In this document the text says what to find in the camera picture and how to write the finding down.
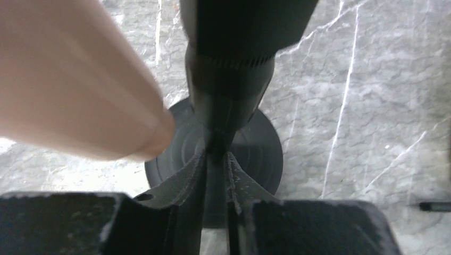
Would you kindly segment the black shock mount tripod stand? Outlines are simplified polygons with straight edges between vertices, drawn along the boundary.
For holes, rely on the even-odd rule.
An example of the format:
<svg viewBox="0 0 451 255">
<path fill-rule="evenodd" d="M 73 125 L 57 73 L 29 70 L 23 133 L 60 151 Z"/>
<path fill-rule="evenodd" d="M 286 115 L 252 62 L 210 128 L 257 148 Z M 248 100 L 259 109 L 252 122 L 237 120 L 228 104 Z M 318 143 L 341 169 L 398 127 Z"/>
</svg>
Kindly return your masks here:
<svg viewBox="0 0 451 255">
<path fill-rule="evenodd" d="M 441 213 L 449 213 L 451 212 L 451 203 L 450 202 L 420 202 L 419 208 L 421 211 L 428 212 L 441 212 Z"/>
</svg>

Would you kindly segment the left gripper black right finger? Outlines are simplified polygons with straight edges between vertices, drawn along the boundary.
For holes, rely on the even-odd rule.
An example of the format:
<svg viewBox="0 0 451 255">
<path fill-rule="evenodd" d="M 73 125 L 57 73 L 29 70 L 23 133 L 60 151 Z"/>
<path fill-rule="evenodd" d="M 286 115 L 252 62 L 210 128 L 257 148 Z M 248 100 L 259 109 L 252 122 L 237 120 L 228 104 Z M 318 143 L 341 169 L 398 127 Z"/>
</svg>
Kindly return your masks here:
<svg viewBox="0 0 451 255">
<path fill-rule="evenodd" d="M 229 254 L 401 254 L 385 215 L 362 200 L 278 200 L 225 162 Z"/>
</svg>

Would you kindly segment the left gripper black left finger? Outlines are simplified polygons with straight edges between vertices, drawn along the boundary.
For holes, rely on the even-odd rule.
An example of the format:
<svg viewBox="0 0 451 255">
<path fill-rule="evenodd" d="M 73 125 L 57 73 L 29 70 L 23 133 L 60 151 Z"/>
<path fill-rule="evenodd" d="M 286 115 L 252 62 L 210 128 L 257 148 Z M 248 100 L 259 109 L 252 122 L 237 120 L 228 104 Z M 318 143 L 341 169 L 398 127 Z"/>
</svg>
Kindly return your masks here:
<svg viewBox="0 0 451 255">
<path fill-rule="evenodd" d="M 198 254 L 206 158 L 131 198 L 105 192 L 1 195 L 1 254 Z"/>
</svg>

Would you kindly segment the black round-base mic stand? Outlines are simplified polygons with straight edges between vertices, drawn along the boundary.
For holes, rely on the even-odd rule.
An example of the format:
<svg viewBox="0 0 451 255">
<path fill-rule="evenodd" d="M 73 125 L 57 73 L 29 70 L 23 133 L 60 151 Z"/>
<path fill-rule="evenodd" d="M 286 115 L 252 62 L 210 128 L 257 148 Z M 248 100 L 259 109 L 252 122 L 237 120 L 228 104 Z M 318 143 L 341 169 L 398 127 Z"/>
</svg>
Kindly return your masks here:
<svg viewBox="0 0 451 255">
<path fill-rule="evenodd" d="M 189 96 L 170 108 L 176 123 L 170 146 L 145 163 L 150 186 L 206 150 L 220 159 L 234 156 L 267 193 L 276 193 L 282 145 L 258 106 L 276 53 L 300 41 L 316 6 L 317 1 L 180 2 Z"/>
</svg>

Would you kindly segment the pink microphone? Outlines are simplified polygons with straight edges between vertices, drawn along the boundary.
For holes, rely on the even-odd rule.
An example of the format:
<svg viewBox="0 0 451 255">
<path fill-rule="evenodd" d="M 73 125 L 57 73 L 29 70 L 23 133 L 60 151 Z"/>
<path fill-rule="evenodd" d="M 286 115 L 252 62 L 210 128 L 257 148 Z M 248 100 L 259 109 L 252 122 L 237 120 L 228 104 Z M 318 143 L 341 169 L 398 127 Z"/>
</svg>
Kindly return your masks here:
<svg viewBox="0 0 451 255">
<path fill-rule="evenodd" d="M 157 82 L 100 1 L 1 1 L 1 136 L 144 162 L 173 133 Z"/>
</svg>

